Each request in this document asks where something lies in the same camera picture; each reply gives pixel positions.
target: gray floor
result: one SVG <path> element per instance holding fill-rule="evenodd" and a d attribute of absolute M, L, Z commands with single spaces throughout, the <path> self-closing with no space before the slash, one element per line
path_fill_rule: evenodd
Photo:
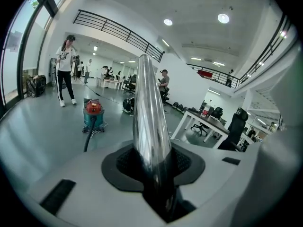
<path fill-rule="evenodd" d="M 56 88 L 48 87 L 41 97 L 19 102 L 1 120 L 0 158 L 16 189 L 25 191 L 43 175 L 83 152 L 87 136 L 82 133 L 85 97 L 99 98 L 105 109 L 104 120 L 108 123 L 104 133 L 95 134 L 90 140 L 88 150 L 133 138 L 133 117 L 122 111 L 122 102 L 130 97 L 129 94 L 110 88 L 96 88 L 94 85 L 95 80 L 89 79 L 88 86 L 105 98 L 98 97 L 79 80 L 73 81 L 77 105 L 71 104 L 65 89 L 63 97 L 66 107 L 61 108 Z M 172 135 L 183 115 L 169 105 L 165 106 L 165 110 L 167 126 Z M 212 137 L 204 143 L 204 136 L 190 129 L 181 130 L 176 138 L 204 147 L 215 144 Z"/>

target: metal railing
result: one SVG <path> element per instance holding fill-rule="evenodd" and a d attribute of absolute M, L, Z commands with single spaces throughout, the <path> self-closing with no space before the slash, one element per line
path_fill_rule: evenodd
<path fill-rule="evenodd" d="M 251 77 L 251 75 L 257 70 L 264 66 L 266 61 L 273 55 L 277 47 L 283 42 L 283 40 L 287 36 L 287 32 L 291 26 L 289 19 L 282 15 L 279 25 L 274 32 L 271 40 L 269 41 L 268 45 L 265 47 L 264 51 L 261 55 L 257 58 L 257 60 L 253 63 L 253 65 L 247 70 L 247 72 L 239 79 L 239 85 L 245 82 L 247 79 Z"/>
<path fill-rule="evenodd" d="M 73 23 L 89 26 L 116 36 L 142 50 L 144 53 L 150 55 L 158 62 L 161 61 L 163 56 L 163 52 L 132 30 L 101 15 L 79 9 Z"/>
<path fill-rule="evenodd" d="M 218 83 L 226 85 L 227 87 L 236 88 L 239 84 L 238 78 L 230 76 L 229 74 L 226 74 L 224 72 L 193 64 L 188 64 L 188 66 L 190 66 L 193 70 L 196 70 L 201 77 L 216 81 Z"/>

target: black cap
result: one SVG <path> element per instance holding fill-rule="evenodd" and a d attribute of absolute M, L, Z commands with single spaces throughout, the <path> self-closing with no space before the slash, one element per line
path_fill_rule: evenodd
<path fill-rule="evenodd" d="M 76 40 L 76 37 L 74 35 L 68 35 L 66 37 L 66 40 L 70 40 L 70 41 L 75 41 Z"/>

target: chrome pole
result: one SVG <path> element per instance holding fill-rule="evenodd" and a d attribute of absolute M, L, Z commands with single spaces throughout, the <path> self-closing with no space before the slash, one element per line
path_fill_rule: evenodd
<path fill-rule="evenodd" d="M 167 202 L 174 188 L 171 145 L 152 61 L 140 56 L 134 102 L 134 147 L 141 157 L 144 191 Z"/>

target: white sneakers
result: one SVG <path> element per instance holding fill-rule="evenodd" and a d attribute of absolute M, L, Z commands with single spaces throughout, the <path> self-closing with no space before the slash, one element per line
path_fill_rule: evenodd
<path fill-rule="evenodd" d="M 77 103 L 76 99 L 71 100 L 72 105 L 75 105 Z M 60 100 L 60 107 L 65 107 L 65 103 L 63 100 Z"/>
<path fill-rule="evenodd" d="M 60 100 L 60 107 L 65 107 L 65 103 L 63 100 Z"/>

